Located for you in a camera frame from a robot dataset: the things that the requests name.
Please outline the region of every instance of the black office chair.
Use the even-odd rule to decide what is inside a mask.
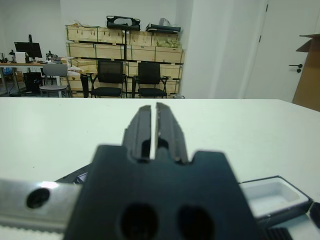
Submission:
[[[123,96],[123,88],[125,84],[125,94],[127,96],[127,79],[126,75],[123,74],[124,65],[121,61],[107,61],[107,60],[99,60],[98,61],[98,73],[94,79],[92,79],[92,74],[90,73],[91,79],[91,98],[94,96],[95,98],[105,96],[105,97],[122,97]],[[94,83],[96,79],[100,83],[109,83],[109,84],[121,84],[121,88],[119,87],[98,87],[95,89]]]
[[[139,97],[165,97],[167,98],[167,80],[168,76],[161,77],[160,64],[153,62],[140,62],[138,64],[138,76],[134,76],[135,81],[138,83]],[[156,85],[163,83],[163,90],[156,88]],[[154,85],[154,88],[141,88],[140,84]]]

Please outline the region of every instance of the gray stool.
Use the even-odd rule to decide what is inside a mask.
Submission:
[[[47,96],[49,97],[49,93],[58,93],[65,92],[65,95],[72,98],[72,91],[70,88],[70,83],[68,79],[68,67],[65,64],[45,64],[43,65],[43,73],[45,77],[45,82],[47,82],[47,76],[59,76],[66,77],[67,85],[46,85],[40,87],[41,96],[43,96],[43,92],[47,92]]]

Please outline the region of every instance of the computer monitor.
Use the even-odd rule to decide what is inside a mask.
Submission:
[[[30,58],[42,58],[40,45],[35,42],[15,42],[17,52],[26,52]]]

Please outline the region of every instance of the chair backrest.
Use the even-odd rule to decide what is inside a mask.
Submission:
[[[44,64],[43,73],[47,76],[67,76],[68,67],[66,64]]]
[[[160,64],[154,62],[139,62],[138,75],[140,84],[159,84],[161,80]]]
[[[122,84],[124,81],[122,61],[98,61],[98,81],[101,83]]]

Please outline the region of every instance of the bolt hole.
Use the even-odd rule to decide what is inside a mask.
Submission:
[[[147,204],[129,206],[121,219],[121,230],[128,240],[150,240],[158,229],[155,211]]]
[[[183,206],[178,213],[178,227],[185,240],[213,240],[215,226],[201,207]]]
[[[50,191],[47,188],[39,188],[29,194],[26,199],[26,205],[30,209],[37,209],[43,206],[50,197]]]

